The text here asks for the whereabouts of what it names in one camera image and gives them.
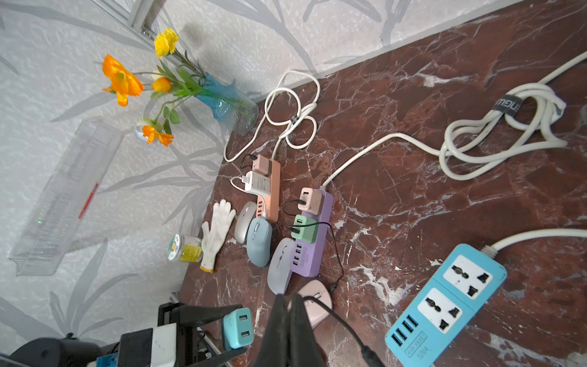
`wall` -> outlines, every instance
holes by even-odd
[[[518,1],[157,0],[152,28],[178,30],[205,69],[262,99],[288,69],[326,76]]]
[[[149,96],[120,107],[101,91],[102,60],[139,71],[157,57],[90,2],[0,0],[0,35],[0,352],[68,332],[110,343],[153,326],[185,273],[167,246],[180,227],[198,231],[228,132],[194,103],[170,148],[136,139]],[[7,256],[78,125],[96,117],[127,134],[72,249],[53,276],[16,277]]]

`white work glove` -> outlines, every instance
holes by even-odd
[[[202,236],[202,251],[204,251],[204,256],[202,257],[200,269],[204,271],[214,272],[216,255],[224,245],[228,229],[234,216],[237,215],[237,212],[234,209],[230,210],[230,207],[230,203],[224,199],[220,203],[214,203],[212,207],[212,226],[208,228],[208,222],[202,223],[202,232],[204,233]]]

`purple power strip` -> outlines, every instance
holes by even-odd
[[[332,195],[324,190],[318,190],[322,194],[322,208],[320,213],[315,216],[307,211],[303,211],[302,215],[315,219],[317,222],[330,222],[330,213],[332,212],[332,203],[334,198]],[[328,234],[328,226],[326,224],[318,224],[318,233],[316,235],[316,242],[307,243],[301,240],[296,240],[296,250],[300,250],[302,254],[295,253],[295,257],[299,260],[294,260],[291,270],[303,277],[314,278],[318,276],[320,271],[320,264],[322,263],[322,253],[324,252],[324,241]]]

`yellow flower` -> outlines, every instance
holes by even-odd
[[[155,80],[151,86],[158,92],[168,93],[171,90],[171,83],[169,82],[169,79],[165,78],[164,76]]]
[[[180,40],[180,37],[171,28],[165,28],[163,33],[160,33],[155,38],[155,52],[157,56],[162,58],[168,53],[174,53],[176,51],[176,42]]]
[[[110,55],[106,55],[102,63],[102,71],[104,75],[110,78],[112,85],[106,90],[108,92],[116,92],[118,94],[118,104],[126,106],[129,102],[127,96],[140,96],[144,86],[136,76],[128,72],[124,66]]]
[[[149,138],[147,144],[151,144],[153,140],[159,138],[161,144],[165,145],[166,147],[171,144],[172,139],[174,138],[173,135],[159,133],[153,126],[143,126],[143,136]]]

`blue glass vase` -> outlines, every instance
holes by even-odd
[[[236,134],[246,135],[259,116],[259,107],[252,99],[233,85],[222,85],[210,74],[200,79],[200,85],[219,95],[219,98],[196,96],[210,107],[216,121],[226,124]]]

